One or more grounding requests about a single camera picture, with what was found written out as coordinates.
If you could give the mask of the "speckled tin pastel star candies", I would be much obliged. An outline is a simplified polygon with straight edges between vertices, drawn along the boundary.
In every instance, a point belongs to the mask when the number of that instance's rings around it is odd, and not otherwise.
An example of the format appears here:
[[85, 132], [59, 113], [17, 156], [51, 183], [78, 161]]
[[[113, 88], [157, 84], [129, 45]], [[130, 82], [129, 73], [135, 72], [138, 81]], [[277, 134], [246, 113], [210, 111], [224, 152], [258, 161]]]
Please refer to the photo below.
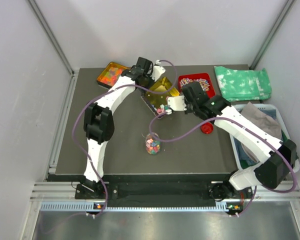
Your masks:
[[172, 86], [172, 82], [167, 77], [162, 77], [150, 87], [150, 91], [160, 94], [153, 94], [149, 91], [141, 94], [141, 99], [155, 116], [158, 116], [169, 109], [167, 103], [168, 97], [178, 97], [180, 95], [180, 92], [176, 87], [173, 87], [169, 92], [162, 94]]

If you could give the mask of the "clear glass jar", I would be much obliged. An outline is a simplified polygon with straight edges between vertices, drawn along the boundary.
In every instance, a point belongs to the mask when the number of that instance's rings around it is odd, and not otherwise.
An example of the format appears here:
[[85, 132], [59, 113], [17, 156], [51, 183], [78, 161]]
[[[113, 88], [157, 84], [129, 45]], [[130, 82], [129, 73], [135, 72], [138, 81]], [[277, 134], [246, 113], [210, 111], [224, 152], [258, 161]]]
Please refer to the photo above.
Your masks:
[[156, 155], [161, 150], [161, 142], [156, 133], [148, 133], [145, 137], [145, 149], [148, 154]]

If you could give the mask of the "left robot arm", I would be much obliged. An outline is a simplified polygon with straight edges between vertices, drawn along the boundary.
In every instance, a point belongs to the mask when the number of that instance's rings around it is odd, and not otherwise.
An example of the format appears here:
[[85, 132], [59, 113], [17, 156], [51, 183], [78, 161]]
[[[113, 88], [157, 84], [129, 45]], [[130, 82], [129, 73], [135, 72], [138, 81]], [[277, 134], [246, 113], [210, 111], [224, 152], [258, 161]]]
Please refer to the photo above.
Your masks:
[[153, 81], [151, 77], [153, 67], [150, 60], [139, 57], [135, 65], [121, 73], [106, 95], [91, 103], [84, 112], [83, 129], [89, 155], [84, 176], [91, 181], [86, 186], [86, 192], [92, 198], [99, 198], [104, 191], [103, 185], [98, 182], [104, 174], [106, 146], [115, 131], [114, 112], [125, 98], [135, 91], [135, 85], [149, 88], [149, 84]]

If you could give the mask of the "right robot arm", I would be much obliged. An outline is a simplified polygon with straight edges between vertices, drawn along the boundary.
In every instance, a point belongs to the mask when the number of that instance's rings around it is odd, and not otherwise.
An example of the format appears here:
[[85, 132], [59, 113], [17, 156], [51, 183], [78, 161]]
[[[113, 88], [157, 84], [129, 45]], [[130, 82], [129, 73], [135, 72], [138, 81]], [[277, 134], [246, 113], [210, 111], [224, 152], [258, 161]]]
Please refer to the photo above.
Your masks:
[[246, 146], [258, 160], [256, 165], [234, 172], [223, 185], [223, 192], [235, 198], [243, 189], [253, 186], [278, 192], [277, 187], [291, 174], [296, 188], [293, 167], [297, 159], [297, 145], [290, 139], [282, 141], [263, 131], [239, 113], [229, 101], [220, 95], [208, 97], [198, 82], [186, 84], [181, 89], [185, 98], [186, 113], [228, 132]]

